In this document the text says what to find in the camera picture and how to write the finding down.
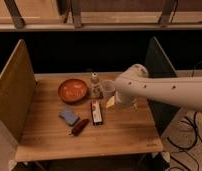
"wooden tabletop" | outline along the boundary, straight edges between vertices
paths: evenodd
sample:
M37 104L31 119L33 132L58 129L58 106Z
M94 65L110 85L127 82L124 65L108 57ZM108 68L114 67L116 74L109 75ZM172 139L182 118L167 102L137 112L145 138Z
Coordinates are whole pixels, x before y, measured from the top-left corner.
M117 73L99 73L101 80L114 79ZM58 87L66 79L78 78L87 84L90 74L41 75L27 116L15 159L18 162L98 157L162 151L163 146L147 101L138 98L137 109L112 107L102 114L104 124L93 126L89 96L75 104L65 104ZM65 106L90 122L78 136L59 117Z

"plastic bottle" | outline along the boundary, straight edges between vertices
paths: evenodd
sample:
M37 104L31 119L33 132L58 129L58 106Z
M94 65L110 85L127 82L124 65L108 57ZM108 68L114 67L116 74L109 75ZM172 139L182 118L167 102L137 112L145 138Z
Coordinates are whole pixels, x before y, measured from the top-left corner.
M97 73L92 73L90 78L90 97L93 99L100 98L101 96L101 87L100 80Z

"sponge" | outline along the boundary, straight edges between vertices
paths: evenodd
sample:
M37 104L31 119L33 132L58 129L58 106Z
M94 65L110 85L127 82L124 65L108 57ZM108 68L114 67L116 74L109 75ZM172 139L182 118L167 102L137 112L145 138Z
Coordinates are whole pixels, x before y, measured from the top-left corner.
M71 109L65 108L60 112L60 117L62 117L69 126L73 126L80 118L75 115Z

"cup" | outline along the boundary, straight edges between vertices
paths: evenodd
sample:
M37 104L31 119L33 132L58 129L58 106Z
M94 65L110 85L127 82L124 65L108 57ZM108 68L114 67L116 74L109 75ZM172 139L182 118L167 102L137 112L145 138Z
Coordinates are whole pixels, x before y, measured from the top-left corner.
M101 84L103 98L108 100L115 94L115 82L113 80L104 80Z

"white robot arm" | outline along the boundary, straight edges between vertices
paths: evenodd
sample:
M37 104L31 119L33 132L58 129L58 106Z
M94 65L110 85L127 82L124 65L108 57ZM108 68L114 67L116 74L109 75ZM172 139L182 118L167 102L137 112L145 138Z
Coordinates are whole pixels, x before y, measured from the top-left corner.
M202 77L148 78L148 71L135 64L115 80L118 103L138 96L202 112Z

